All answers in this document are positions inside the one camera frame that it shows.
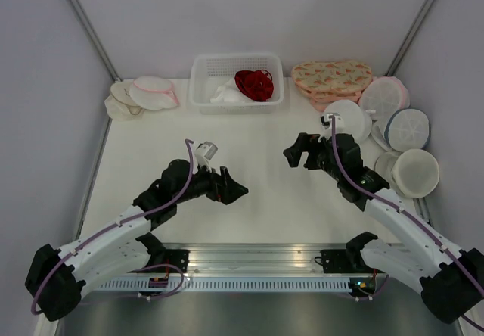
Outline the white blue-trimmed laundry bag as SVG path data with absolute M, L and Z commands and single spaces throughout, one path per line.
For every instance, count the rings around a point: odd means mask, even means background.
M 327 106 L 323 115 L 337 114 L 343 128 L 337 125 L 337 133 L 351 134 L 357 144 L 363 143 L 371 133 L 372 121 L 369 114 L 350 100 L 335 101 Z

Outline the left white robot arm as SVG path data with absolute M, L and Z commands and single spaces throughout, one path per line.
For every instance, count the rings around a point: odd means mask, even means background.
M 229 205 L 248 192 L 224 166 L 214 170 L 186 160 L 172 161 L 111 224 L 87 238 L 59 248 L 46 244 L 36 251 L 25 281 L 33 297 L 32 314 L 57 321 L 119 275 L 179 271 L 154 229 L 173 218 L 177 206 L 186 201 L 205 197 Z

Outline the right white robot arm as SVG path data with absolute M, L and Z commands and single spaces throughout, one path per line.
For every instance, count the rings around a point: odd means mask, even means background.
M 463 250 L 412 214 L 389 183 L 364 165 L 360 147 L 350 134 L 332 138 L 300 133 L 283 152 L 289 166 L 322 170 L 332 177 L 341 195 L 361 212 L 378 221 L 408 250 L 392 248 L 370 232 L 346 245 L 346 265 L 355 272 L 380 270 L 420 295 L 427 309 L 451 324 L 483 300 L 483 255 Z

